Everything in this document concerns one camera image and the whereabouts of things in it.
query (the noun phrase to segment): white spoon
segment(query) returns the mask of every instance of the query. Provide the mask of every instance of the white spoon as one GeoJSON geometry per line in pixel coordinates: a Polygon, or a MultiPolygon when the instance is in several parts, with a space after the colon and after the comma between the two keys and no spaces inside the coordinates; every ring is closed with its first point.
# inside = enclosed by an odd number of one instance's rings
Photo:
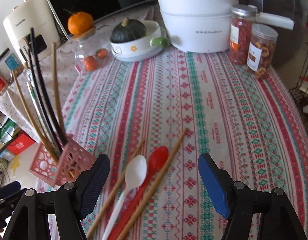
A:
{"type": "Polygon", "coordinates": [[[107,240],[107,238],[109,237],[115,225],[118,214],[121,211],[121,207],[124,204],[125,198],[127,197],[128,192],[134,188],[141,186],[145,180],[146,174],[147,174],[146,158],[142,155],[138,155],[131,160],[131,162],[128,164],[126,168],[126,173],[125,173],[126,188],[123,191],[123,193],[121,193],[121,196],[119,197],[116,203],[111,218],[109,219],[109,222],[106,226],[102,240],[107,240]]]}

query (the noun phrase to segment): blue gripper pad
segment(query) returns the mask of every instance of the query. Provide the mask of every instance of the blue gripper pad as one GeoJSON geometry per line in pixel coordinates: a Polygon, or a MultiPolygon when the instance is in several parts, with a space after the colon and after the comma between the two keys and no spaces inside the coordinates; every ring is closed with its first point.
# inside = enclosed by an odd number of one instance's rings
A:
{"type": "Polygon", "coordinates": [[[74,209],[80,220],[92,213],[110,170],[109,158],[101,154],[88,171],[76,179],[76,205],[74,209]]]}
{"type": "Polygon", "coordinates": [[[215,174],[218,171],[222,170],[218,169],[209,154],[203,153],[200,155],[198,158],[198,172],[201,175],[204,186],[211,198],[216,212],[221,214],[224,219],[228,219],[230,209],[228,207],[227,192],[215,174]]]}

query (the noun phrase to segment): silver screw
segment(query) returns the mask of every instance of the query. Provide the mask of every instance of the silver screw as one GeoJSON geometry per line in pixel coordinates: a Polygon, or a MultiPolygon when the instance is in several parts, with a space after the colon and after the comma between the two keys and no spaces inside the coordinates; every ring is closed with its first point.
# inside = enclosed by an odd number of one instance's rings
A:
{"type": "Polygon", "coordinates": [[[236,181],[236,182],[234,182],[234,187],[236,187],[237,189],[243,189],[244,183],[241,182],[241,181],[236,181]]]}
{"type": "Polygon", "coordinates": [[[67,182],[64,185],[64,189],[72,189],[75,186],[75,184],[73,182],[67,182]]]}
{"type": "Polygon", "coordinates": [[[30,196],[32,196],[34,193],[35,193],[35,192],[34,192],[33,189],[29,189],[29,190],[26,191],[25,195],[26,195],[27,197],[30,197],[30,196]]]}
{"type": "Polygon", "coordinates": [[[282,196],[283,193],[284,193],[284,191],[283,191],[283,189],[281,189],[281,188],[279,188],[279,187],[276,187],[276,188],[274,189],[274,193],[277,194],[278,196],[282,196]]]}

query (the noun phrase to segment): pink plastic basket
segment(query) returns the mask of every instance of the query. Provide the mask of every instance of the pink plastic basket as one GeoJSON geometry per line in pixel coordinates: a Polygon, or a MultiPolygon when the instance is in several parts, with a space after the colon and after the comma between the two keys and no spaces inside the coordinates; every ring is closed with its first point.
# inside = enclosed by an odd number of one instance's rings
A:
{"type": "Polygon", "coordinates": [[[40,143],[29,172],[52,187],[61,186],[66,182],[75,181],[79,174],[89,170],[95,161],[96,157],[76,143],[73,135],[69,135],[58,165],[40,143]]]}

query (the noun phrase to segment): green pumpkin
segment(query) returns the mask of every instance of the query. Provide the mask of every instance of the green pumpkin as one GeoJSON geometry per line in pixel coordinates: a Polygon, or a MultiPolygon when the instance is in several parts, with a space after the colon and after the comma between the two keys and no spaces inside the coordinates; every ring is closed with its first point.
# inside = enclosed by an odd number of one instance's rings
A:
{"type": "Polygon", "coordinates": [[[135,19],[125,18],[117,25],[111,35],[111,42],[123,43],[134,41],[146,36],[145,25],[135,19]]]}

